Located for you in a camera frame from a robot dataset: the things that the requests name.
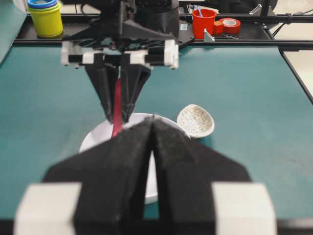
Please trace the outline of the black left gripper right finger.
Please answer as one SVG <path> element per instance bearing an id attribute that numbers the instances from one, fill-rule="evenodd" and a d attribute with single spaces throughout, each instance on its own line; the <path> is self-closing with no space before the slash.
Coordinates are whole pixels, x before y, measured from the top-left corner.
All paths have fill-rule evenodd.
<path id="1" fill-rule="evenodd" d="M 153 121 L 159 215 L 173 235 L 275 235 L 266 186 L 240 163 Z"/>

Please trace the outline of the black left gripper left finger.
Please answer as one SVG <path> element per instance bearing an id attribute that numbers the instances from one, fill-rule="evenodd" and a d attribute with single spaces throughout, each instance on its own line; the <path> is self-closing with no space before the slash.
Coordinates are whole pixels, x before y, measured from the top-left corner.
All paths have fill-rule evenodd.
<path id="1" fill-rule="evenodd" d="M 143 216 L 153 121 L 51 166 L 17 208 L 17 235 L 119 235 Z"/>

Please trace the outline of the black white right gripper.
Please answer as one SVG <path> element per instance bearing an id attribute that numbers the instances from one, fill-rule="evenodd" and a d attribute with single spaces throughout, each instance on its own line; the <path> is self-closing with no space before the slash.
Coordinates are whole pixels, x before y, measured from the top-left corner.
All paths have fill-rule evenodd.
<path id="1" fill-rule="evenodd" d="M 113 122 L 117 67 L 105 62 L 105 50 L 121 56 L 122 122 L 129 122 L 152 66 L 179 67 L 179 45 L 172 34 L 145 28 L 134 21 L 98 23 L 63 38 L 61 63 L 85 65 L 106 119 Z"/>

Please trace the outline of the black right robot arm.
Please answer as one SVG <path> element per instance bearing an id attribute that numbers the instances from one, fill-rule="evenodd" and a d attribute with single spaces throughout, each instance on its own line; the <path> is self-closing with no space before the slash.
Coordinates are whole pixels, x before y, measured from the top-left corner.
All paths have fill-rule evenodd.
<path id="1" fill-rule="evenodd" d="M 123 129 L 153 65 L 178 67 L 176 0 L 90 0 L 101 16 L 65 37 L 62 64 L 84 66 L 113 138 L 57 166 L 81 183 L 78 233 L 274 235 L 265 185 L 245 167 L 149 117 Z"/>

